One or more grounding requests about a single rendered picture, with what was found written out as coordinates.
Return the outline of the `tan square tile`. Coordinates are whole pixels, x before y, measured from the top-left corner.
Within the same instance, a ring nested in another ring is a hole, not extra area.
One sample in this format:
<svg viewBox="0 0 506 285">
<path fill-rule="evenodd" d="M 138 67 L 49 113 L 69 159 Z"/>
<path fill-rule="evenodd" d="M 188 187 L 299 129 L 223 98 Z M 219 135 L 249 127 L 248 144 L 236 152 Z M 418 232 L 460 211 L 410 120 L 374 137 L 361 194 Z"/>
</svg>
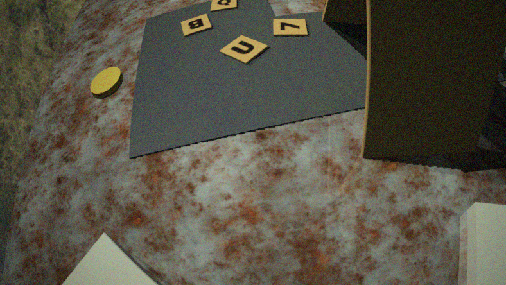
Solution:
<svg viewBox="0 0 506 285">
<path fill-rule="evenodd" d="M 274 19 L 274 36 L 307 36 L 305 19 Z"/>
<path fill-rule="evenodd" d="M 237 9 L 237 0 L 212 0 L 211 12 Z"/>
<path fill-rule="evenodd" d="M 219 50 L 219 52 L 223 55 L 227 55 L 229 58 L 247 64 L 267 48 L 268 46 L 266 44 L 241 35 L 222 50 Z"/>
<path fill-rule="evenodd" d="M 182 30 L 184 37 L 190 36 L 201 31 L 212 29 L 211 23 L 209 22 L 207 14 L 182 21 Z"/>
</svg>

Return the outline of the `yellow round disc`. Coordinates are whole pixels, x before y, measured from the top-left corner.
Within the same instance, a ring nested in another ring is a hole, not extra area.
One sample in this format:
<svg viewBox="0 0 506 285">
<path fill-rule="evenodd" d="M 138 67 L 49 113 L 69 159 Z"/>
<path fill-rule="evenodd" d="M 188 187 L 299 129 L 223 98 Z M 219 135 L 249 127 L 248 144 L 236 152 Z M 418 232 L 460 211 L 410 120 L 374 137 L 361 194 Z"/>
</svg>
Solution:
<svg viewBox="0 0 506 285">
<path fill-rule="evenodd" d="M 109 67 L 93 79 L 91 92 L 95 98 L 106 97 L 119 87 L 122 79 L 122 72 L 118 67 Z"/>
</svg>

